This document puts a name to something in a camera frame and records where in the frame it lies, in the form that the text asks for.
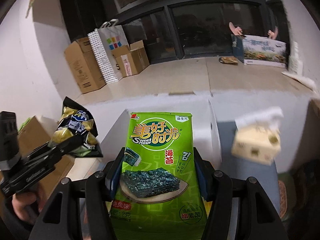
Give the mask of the person's left hand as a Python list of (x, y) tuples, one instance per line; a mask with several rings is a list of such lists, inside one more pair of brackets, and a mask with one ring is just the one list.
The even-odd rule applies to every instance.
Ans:
[(12, 207), (17, 217), (29, 224), (34, 224), (37, 217), (36, 212), (32, 210), (31, 205), (36, 203), (40, 213), (47, 201), (46, 193), (43, 186), (38, 183), (28, 192), (16, 193), (12, 197)]

